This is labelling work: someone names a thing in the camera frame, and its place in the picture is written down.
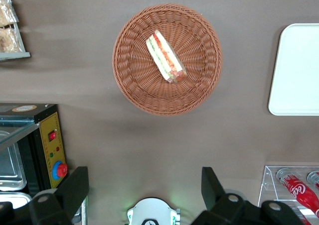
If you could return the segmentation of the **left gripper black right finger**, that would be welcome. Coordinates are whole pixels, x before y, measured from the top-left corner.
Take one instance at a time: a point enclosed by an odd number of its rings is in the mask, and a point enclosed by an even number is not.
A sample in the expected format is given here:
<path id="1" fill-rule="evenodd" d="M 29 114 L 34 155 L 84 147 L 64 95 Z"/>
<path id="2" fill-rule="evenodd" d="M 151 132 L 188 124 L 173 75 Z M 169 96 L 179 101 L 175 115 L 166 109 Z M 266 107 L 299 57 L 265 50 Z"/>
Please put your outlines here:
<path id="1" fill-rule="evenodd" d="M 201 194 L 206 206 L 193 225 L 302 225 L 303 222 L 286 204 L 265 201 L 261 207 L 241 196 L 226 193 L 211 167 L 203 167 Z"/>

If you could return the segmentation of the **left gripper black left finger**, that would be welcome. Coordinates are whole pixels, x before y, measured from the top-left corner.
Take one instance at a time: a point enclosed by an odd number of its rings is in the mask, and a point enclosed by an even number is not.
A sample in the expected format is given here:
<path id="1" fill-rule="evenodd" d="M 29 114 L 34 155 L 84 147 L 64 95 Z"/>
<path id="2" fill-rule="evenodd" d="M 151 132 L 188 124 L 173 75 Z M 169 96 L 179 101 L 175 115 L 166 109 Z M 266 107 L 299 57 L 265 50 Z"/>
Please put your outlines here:
<path id="1" fill-rule="evenodd" d="M 86 166 L 77 167 L 55 190 L 45 190 L 35 196 L 29 205 L 34 225 L 71 225 L 72 219 L 89 192 Z"/>

